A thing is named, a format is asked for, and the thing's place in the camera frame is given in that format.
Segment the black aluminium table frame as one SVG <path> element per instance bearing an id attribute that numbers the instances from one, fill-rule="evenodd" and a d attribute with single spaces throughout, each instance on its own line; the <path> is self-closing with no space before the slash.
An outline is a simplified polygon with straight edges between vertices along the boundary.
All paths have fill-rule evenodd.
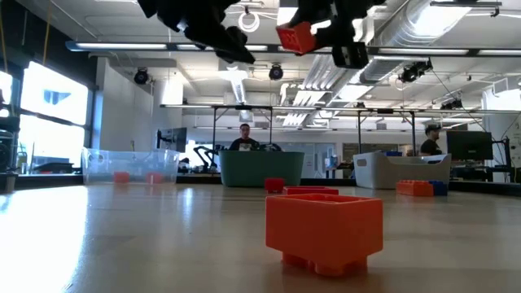
<path id="1" fill-rule="evenodd" d="M 181 184 L 220 185 L 219 177 L 178 177 Z M 75 174 L 47 174 L 47 175 L 19 175 L 14 180 L 15 190 L 28 190 L 50 187 L 83 185 L 83 176 Z M 304 178 L 300 181 L 303 186 L 349 186 L 355 187 L 354 179 L 312 179 Z M 482 181 L 451 181 L 450 191 L 460 191 L 486 195 L 501 195 L 521 198 L 521 184 L 494 183 Z"/>

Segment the large black monitor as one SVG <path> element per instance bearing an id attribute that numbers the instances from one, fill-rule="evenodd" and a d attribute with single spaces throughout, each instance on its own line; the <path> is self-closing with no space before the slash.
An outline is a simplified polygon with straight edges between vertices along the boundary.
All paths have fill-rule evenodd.
<path id="1" fill-rule="evenodd" d="M 451 130 L 446 140 L 452 160 L 493 159 L 493 139 L 488 132 Z"/>

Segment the small orange block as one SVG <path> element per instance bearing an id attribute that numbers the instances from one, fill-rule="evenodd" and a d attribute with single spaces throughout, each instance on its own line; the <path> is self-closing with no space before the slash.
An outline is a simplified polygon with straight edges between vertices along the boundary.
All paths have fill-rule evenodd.
<path id="1" fill-rule="evenodd" d="M 383 201 L 328 194 L 269 196 L 265 245 L 282 262 L 327 277 L 367 270 L 383 250 Z"/>

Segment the black equipment rack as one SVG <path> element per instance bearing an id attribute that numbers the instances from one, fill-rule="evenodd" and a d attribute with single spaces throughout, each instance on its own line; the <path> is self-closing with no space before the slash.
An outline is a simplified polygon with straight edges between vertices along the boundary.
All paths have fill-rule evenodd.
<path id="1" fill-rule="evenodd" d="M 20 131 L 20 118 L 0 117 L 0 195 L 11 193 L 18 177 L 15 166 L 16 138 Z"/>

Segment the small red block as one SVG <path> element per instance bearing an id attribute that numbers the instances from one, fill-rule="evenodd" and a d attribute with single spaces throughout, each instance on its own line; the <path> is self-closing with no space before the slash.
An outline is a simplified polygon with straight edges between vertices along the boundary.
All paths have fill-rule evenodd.
<path id="1" fill-rule="evenodd" d="M 268 194 L 281 194 L 284 191 L 285 180 L 281 177 L 265 179 L 265 190 Z"/>
<path id="2" fill-rule="evenodd" d="M 326 186 L 285 186 L 283 193 L 285 195 L 305 195 L 305 194 L 321 194 L 321 195 L 339 195 L 338 189 Z"/>

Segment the teal plastic bin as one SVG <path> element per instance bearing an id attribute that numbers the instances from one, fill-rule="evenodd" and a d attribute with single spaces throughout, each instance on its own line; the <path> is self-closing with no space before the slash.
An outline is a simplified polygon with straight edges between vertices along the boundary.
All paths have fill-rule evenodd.
<path id="1" fill-rule="evenodd" d="M 220 151 L 221 181 L 227 187 L 263 187 L 266 178 L 299 185 L 304 153 L 294 151 Z"/>

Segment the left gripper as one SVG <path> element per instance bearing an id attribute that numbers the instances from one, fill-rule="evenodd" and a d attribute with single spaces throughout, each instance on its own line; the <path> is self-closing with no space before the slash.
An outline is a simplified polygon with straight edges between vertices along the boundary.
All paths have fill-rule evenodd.
<path id="1" fill-rule="evenodd" d="M 247 35 L 237 26 L 226 28 L 225 10 L 239 0 L 137 0 L 147 18 L 156 16 L 166 27 L 203 46 L 227 63 L 255 63 L 245 47 Z"/>

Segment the black metal frame rig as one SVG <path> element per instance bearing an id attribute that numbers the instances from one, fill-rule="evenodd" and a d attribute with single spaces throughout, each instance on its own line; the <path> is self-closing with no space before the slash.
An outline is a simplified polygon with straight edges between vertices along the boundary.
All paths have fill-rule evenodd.
<path id="1" fill-rule="evenodd" d="M 416 144 L 416 113 L 421 112 L 421 110 L 413 109 L 413 108 L 364 108 L 364 107 L 294 107 L 294 106 L 261 106 L 261 105 L 210 105 L 211 109 L 213 109 L 213 120 L 212 120 L 212 145 L 215 146 L 216 134 L 217 134 L 217 122 L 219 117 L 217 116 L 218 109 L 230 110 L 233 109 L 235 111 L 253 111 L 258 110 L 261 112 L 262 110 L 269 111 L 269 116 L 267 117 L 267 121 L 269 122 L 269 127 L 267 130 L 269 131 L 269 142 L 273 141 L 273 119 L 274 119 L 274 111 L 295 111 L 295 112 L 319 112 L 319 111 L 327 111 L 327 112 L 355 112 L 357 118 L 357 142 L 358 142 L 358 151 L 362 151 L 362 140 L 361 140 L 361 114 L 362 112 L 368 113 L 377 113 L 377 114 L 404 114 L 407 113 L 411 117 L 410 124 L 412 125 L 412 141 L 413 147 Z"/>

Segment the small black monitor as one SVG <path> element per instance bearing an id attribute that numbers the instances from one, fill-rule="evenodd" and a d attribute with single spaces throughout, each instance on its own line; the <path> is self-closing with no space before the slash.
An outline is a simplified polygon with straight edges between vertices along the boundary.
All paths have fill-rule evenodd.
<path id="1" fill-rule="evenodd" d="M 156 148 L 184 153 L 187 143 L 187 128 L 158 129 L 156 132 Z"/>

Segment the black ceiling equipment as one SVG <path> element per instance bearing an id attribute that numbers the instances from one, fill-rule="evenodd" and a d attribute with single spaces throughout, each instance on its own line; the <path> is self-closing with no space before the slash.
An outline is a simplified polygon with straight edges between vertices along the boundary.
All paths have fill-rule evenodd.
<path id="1" fill-rule="evenodd" d="M 403 68 L 403 72 L 398 76 L 398 80 L 402 83 L 412 83 L 432 69 L 430 60 L 414 62 Z"/>

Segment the clear plastic bin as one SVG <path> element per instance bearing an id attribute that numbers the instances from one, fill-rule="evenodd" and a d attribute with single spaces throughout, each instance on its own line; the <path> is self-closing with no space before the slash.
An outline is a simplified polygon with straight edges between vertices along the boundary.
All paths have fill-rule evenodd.
<path id="1" fill-rule="evenodd" d="M 129 183 L 146 184 L 148 173 L 162 173 L 163 183 L 175 183 L 180 154 L 176 151 L 157 149 L 152 151 L 82 150 L 81 167 L 86 185 L 115 184 L 114 172 L 127 172 Z"/>

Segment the long ceiling light bar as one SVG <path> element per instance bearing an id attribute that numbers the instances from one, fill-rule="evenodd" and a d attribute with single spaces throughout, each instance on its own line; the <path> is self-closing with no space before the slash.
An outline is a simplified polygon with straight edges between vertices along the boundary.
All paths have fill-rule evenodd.
<path id="1" fill-rule="evenodd" d="M 191 43 L 132 43 L 132 42 L 66 42 L 70 51 L 213 51 Z M 521 58 L 521 49 L 441 48 L 441 47 L 381 47 L 368 46 L 369 55 L 407 55 L 469 58 Z"/>

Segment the bright window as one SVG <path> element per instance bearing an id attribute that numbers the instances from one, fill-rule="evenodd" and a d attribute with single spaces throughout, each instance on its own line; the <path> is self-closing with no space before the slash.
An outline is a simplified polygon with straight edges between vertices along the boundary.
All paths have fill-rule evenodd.
<path id="1" fill-rule="evenodd" d="M 0 117 L 16 127 L 13 169 L 22 174 L 68 174 L 81 167 L 90 91 L 30 62 L 19 76 L 0 69 Z"/>

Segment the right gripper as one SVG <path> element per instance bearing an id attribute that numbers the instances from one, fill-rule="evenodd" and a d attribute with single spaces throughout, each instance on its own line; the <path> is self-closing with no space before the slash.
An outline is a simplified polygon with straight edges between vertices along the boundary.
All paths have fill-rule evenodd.
<path id="1" fill-rule="evenodd" d="M 356 36 L 353 21 L 363 20 L 368 10 L 384 3 L 385 0 L 298 0 L 298 8 L 288 26 L 294 27 L 303 22 L 316 24 L 328 20 L 332 13 L 331 24 L 323 32 L 325 40 L 353 42 Z M 334 46 L 331 54 L 338 68 L 364 68 L 369 63 L 364 42 Z"/>

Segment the white plastic bin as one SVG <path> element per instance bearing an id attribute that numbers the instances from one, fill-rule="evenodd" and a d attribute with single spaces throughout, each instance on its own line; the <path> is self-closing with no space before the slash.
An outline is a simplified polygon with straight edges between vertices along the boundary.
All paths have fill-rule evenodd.
<path id="1" fill-rule="evenodd" d="M 449 183 L 452 156 L 386 156 L 371 152 L 353 156 L 356 184 L 374 190 L 394 190 L 401 180 Z"/>

